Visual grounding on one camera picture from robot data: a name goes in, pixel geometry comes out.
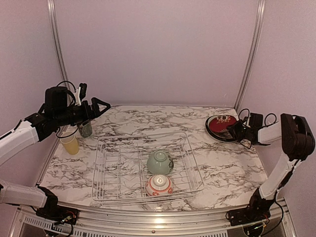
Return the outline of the dark red floral plate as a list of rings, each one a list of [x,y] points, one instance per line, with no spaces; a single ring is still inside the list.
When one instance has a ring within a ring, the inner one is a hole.
[[[231,115],[212,116],[207,122],[207,128],[213,133],[224,133],[227,127],[236,121],[237,119]]]

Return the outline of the floral ceramic tumbler cup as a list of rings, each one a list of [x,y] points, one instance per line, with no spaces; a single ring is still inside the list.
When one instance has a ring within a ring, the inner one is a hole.
[[[79,130],[80,136],[83,138],[89,137],[93,133],[93,129],[92,129],[92,125],[90,121],[87,123],[79,124],[77,125],[77,127]]]

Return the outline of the yellow mug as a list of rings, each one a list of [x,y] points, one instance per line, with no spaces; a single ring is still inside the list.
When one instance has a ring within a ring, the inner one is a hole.
[[[63,132],[59,140],[69,154],[75,155],[79,152],[79,144],[74,133]]]

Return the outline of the pale green ceramic bowl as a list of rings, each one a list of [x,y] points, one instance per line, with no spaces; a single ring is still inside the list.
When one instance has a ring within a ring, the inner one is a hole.
[[[152,174],[169,174],[174,167],[174,162],[168,152],[157,150],[149,154],[147,169]]]

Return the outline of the white and pink bowl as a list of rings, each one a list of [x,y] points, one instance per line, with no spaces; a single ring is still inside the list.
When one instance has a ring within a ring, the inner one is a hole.
[[[152,175],[145,184],[149,196],[163,196],[173,193],[174,187],[171,179],[162,174]]]

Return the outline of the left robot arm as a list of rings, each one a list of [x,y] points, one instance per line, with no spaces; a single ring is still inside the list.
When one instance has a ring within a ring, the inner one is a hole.
[[[67,87],[57,85],[45,91],[45,102],[40,110],[23,120],[0,138],[0,163],[25,148],[41,142],[63,126],[85,125],[100,117],[110,109],[107,102],[93,97],[91,104],[85,100],[87,85],[81,83],[71,92]],[[52,220],[62,216],[62,208],[57,205],[58,198],[44,187],[27,187],[0,182],[0,201],[11,205],[27,205],[42,208]]]

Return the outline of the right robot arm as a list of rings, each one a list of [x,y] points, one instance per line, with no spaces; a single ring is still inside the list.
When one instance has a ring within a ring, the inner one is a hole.
[[[281,153],[276,166],[268,179],[256,189],[245,209],[246,219],[255,221],[269,211],[277,193],[287,184],[296,167],[314,152],[316,141],[305,117],[285,113],[274,124],[255,128],[244,126],[238,120],[227,126],[227,130],[236,141],[246,139],[253,146],[268,146],[281,140]]]

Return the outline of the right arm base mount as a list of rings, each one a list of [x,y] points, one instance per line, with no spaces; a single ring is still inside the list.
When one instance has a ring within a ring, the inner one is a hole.
[[[269,211],[262,212],[261,210],[251,211],[250,208],[238,208],[229,210],[226,213],[226,219],[230,222],[231,226],[249,224],[265,219],[269,219],[271,216]]]

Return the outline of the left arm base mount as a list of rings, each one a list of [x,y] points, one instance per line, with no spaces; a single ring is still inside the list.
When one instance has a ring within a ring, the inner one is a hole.
[[[67,224],[75,225],[77,222],[79,210],[75,208],[70,207],[64,207],[64,206],[56,206],[53,207],[51,210],[48,208],[38,208],[36,210],[36,215],[51,221],[58,222],[61,224],[62,220],[64,220],[66,217],[71,217],[70,220],[66,221]]]

